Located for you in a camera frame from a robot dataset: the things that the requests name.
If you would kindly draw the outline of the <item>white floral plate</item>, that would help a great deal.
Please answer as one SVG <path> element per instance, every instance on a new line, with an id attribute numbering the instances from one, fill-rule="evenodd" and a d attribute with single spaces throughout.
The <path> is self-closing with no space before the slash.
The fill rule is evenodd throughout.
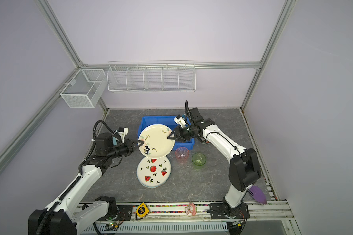
<path id="1" fill-rule="evenodd" d="M 139 148 L 145 157 L 159 159 L 167 156 L 174 148 L 175 141 L 168 139 L 172 130 L 163 124 L 146 127 L 139 136 L 144 144 Z"/>

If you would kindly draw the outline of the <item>white watermelon plate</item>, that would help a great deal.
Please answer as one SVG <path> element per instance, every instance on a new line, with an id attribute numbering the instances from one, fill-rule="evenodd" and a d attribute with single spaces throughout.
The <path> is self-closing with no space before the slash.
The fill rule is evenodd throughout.
<path id="1" fill-rule="evenodd" d="M 147 188 L 157 188 L 166 183 L 171 176 L 171 163 L 165 157 L 144 157 L 137 167 L 137 178 Z"/>

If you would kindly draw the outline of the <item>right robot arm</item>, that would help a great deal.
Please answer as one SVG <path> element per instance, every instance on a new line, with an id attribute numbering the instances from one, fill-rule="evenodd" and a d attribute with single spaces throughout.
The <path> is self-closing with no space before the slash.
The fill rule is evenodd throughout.
<path id="1" fill-rule="evenodd" d="M 185 102 L 184 115 L 175 119 L 178 126 L 169 134 L 169 140 L 188 142 L 197 139 L 215 146 L 229 162 L 230 187 L 222 203 L 211 203 L 208 213 L 212 219 L 247 219 L 248 205 L 243 199 L 249 189 L 262 177 L 257 152 L 245 148 L 229 138 L 216 123 L 204 119 L 198 108 L 190 109 Z"/>

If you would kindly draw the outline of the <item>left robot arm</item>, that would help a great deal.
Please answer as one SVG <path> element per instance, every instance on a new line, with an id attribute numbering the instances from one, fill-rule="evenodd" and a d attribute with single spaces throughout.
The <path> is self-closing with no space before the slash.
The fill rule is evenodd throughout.
<path id="1" fill-rule="evenodd" d="M 115 220 L 120 211 L 116 199 L 100 196 L 93 204 L 75 213 L 89 189 L 110 168 L 114 158 L 127 157 L 144 141 L 127 139 L 128 129 L 112 130 L 105 121 L 93 127 L 93 145 L 78 166 L 78 173 L 69 186 L 48 206 L 35 210 L 28 218 L 30 235 L 79 235 L 89 226 L 96 227 L 101 219 Z"/>

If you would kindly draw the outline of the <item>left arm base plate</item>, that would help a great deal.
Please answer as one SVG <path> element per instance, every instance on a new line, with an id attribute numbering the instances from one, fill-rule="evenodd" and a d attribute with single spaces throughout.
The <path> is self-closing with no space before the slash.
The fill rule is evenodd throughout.
<path id="1" fill-rule="evenodd" d="M 133 205 L 118 205 L 116 215 L 108 215 L 106 221 L 130 221 Z"/>

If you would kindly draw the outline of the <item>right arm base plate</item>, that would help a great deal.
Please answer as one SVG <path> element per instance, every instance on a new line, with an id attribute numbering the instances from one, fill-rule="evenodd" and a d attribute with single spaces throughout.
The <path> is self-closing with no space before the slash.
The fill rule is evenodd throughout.
<path id="1" fill-rule="evenodd" d="M 208 213 L 212 219 L 248 219 L 250 213 L 248 205 L 241 203 L 239 206 L 232 208 L 227 203 L 211 203 Z"/>

